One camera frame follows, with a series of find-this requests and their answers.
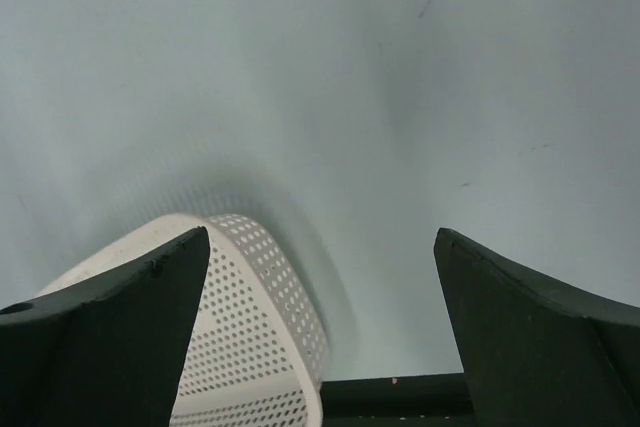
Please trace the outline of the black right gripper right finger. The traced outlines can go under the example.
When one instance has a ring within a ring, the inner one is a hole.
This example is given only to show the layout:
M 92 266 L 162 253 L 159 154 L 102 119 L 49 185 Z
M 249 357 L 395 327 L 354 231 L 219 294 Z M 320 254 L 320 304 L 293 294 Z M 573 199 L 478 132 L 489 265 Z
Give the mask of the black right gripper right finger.
M 638 425 L 638 308 L 448 228 L 433 252 L 479 425 Z

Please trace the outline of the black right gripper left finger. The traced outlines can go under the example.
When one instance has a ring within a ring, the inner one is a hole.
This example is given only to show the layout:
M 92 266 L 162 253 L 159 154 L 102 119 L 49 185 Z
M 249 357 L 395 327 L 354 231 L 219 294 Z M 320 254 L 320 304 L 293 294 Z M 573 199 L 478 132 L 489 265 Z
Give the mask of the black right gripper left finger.
M 1 311 L 4 426 L 166 426 L 210 256 L 197 227 Z

